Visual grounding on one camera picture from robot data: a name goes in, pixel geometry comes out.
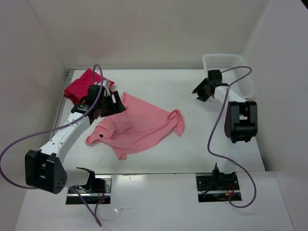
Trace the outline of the light pink t shirt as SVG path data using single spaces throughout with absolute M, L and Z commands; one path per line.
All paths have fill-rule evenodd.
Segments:
M 126 92 L 121 96 L 126 110 L 105 117 L 86 138 L 90 146 L 99 141 L 109 145 L 119 160 L 156 146 L 171 132 L 181 136 L 185 129 L 180 110 L 168 112 Z

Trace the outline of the magenta t shirt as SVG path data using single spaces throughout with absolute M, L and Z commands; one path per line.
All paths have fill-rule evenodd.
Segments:
M 65 88 L 65 92 L 71 92 L 74 95 L 80 95 L 82 97 L 87 95 L 88 87 L 94 83 L 100 82 L 101 76 L 95 73 L 95 78 L 93 78 L 93 71 L 87 69 L 80 78 L 73 81 L 68 87 Z

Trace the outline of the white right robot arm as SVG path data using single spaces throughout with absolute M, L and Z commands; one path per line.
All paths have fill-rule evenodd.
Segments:
M 235 169 L 245 170 L 238 163 L 238 159 L 244 145 L 256 136 L 258 130 L 257 103 L 248 101 L 231 90 L 231 87 L 239 80 L 230 84 L 225 83 L 222 74 L 223 71 L 220 70 L 209 70 L 207 77 L 192 91 L 202 102 L 213 98 L 222 103 L 218 118 L 207 141 L 207 150 L 212 156 L 225 160 L 226 166 L 224 171 L 220 171 L 218 166 L 215 166 L 211 176 L 197 177 L 198 191 L 202 193 L 229 190 L 235 185 Z M 224 134 L 231 143 L 227 155 L 216 154 L 210 148 L 214 132 L 221 119 L 224 119 Z

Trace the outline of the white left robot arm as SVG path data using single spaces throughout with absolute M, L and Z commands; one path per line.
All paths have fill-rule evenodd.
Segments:
M 99 117 L 107 117 L 125 111 L 117 91 L 110 92 L 107 87 L 91 85 L 86 96 L 72 108 L 64 128 L 37 151 L 29 150 L 25 155 L 26 184 L 53 194 L 64 187 L 81 188 L 89 193 L 102 185 L 95 172 L 78 167 L 68 172 L 63 162 L 79 136 Z

